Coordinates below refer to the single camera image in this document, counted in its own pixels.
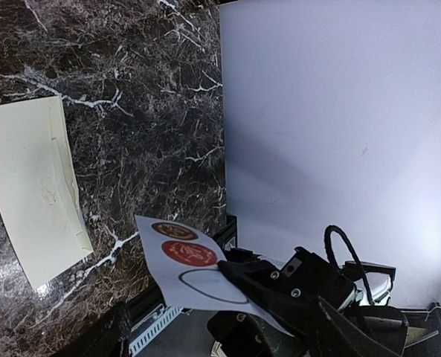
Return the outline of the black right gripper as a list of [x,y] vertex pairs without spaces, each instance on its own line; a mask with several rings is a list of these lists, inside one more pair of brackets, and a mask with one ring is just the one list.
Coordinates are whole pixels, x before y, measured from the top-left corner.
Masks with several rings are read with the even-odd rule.
[[[325,259],[303,247],[281,262],[269,257],[249,263],[226,260],[218,268],[229,282],[293,335],[314,333],[311,304],[323,298],[338,311],[356,298],[355,284]],[[219,311],[207,330],[225,356],[275,356],[268,341],[272,328],[245,312]]]

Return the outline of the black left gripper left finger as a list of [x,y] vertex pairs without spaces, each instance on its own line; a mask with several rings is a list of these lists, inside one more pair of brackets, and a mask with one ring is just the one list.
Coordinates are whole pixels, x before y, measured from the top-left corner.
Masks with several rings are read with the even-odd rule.
[[126,303],[115,304],[76,341],[56,352],[56,356],[131,356],[132,319]]

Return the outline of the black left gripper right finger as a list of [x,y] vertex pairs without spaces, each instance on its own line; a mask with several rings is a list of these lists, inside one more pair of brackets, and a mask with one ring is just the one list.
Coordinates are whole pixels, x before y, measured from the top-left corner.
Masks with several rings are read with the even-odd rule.
[[315,298],[316,356],[402,356],[405,314],[391,306],[359,306],[347,317]]

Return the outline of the white sticker sheet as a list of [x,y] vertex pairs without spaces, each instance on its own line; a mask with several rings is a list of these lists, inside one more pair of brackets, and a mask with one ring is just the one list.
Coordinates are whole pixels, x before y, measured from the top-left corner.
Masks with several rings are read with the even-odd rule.
[[225,259],[209,236],[187,225],[136,216],[145,260],[166,305],[182,308],[245,312],[287,333],[218,268]]

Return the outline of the cream paper envelope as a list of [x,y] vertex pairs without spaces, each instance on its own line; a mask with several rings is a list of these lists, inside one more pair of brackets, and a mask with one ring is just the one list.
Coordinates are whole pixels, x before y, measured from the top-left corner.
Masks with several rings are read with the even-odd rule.
[[33,289],[93,252],[61,97],[0,105],[0,214]]

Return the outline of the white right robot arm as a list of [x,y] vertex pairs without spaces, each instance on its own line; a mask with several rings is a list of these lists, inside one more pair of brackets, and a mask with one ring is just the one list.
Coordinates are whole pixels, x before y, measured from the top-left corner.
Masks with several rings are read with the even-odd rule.
[[280,341],[251,313],[217,313],[207,328],[227,356],[410,356],[418,343],[441,356],[441,306],[392,307],[393,267],[339,265],[331,247],[325,257],[296,248],[282,267],[234,248],[218,267],[289,335]]

